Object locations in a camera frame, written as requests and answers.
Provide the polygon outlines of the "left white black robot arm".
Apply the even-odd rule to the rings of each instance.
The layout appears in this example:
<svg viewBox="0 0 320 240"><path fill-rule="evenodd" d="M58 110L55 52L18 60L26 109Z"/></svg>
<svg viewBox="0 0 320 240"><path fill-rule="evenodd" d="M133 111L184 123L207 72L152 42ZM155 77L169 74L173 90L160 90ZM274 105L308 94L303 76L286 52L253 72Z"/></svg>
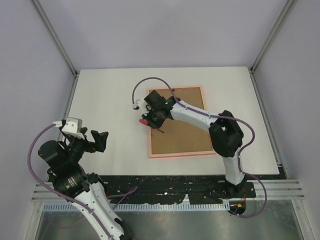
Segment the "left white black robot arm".
<svg viewBox="0 0 320 240"><path fill-rule="evenodd" d="M38 155L48 164L56 195L76 207L102 240L132 240L134 233L128 223L115 212L107 199L107 187L96 173L85 173L79 161L84 153L103 153L109 133L92 130L94 141L88 141L87 128L80 129L82 138L64 134L69 143L49 140L41 145Z"/></svg>

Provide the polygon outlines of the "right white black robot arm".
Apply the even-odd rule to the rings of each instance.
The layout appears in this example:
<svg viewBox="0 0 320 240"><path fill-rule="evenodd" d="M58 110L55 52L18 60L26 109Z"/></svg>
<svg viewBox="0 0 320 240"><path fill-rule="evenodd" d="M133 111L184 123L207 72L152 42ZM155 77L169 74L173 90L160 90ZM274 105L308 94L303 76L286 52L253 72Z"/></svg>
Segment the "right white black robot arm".
<svg viewBox="0 0 320 240"><path fill-rule="evenodd" d="M241 151L244 133L231 112L213 113L192 106L171 96L165 99L153 90L144 99L138 99L136 109L152 129L159 129L165 120L182 121L206 131L213 150L222 157L225 168L226 191L231 197L245 192L246 174L242 170Z"/></svg>

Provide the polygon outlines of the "pink wooden photo frame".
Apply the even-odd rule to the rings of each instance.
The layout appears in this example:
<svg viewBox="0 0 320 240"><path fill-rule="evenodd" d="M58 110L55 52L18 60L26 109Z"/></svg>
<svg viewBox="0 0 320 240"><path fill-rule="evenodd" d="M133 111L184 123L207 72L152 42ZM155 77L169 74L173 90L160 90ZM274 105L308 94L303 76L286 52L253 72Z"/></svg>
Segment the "pink wooden photo frame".
<svg viewBox="0 0 320 240"><path fill-rule="evenodd" d="M176 97L206 110L207 103L202 86L174 87ZM150 159L215 155L209 133L180 120L167 119L160 128L164 133L150 129L148 157Z"/></svg>

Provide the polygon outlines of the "red handled screwdriver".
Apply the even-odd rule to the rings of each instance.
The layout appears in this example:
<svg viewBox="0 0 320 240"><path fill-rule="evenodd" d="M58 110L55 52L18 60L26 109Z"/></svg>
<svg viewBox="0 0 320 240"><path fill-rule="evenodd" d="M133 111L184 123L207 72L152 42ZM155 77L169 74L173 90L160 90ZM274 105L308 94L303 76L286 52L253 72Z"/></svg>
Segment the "red handled screwdriver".
<svg viewBox="0 0 320 240"><path fill-rule="evenodd" d="M140 122L141 124L143 124L143 125L148 126L148 127L151 128L150 124L148 123L148 121L147 121L146 119L141 118L141 119L139 119L139 122Z"/></svg>

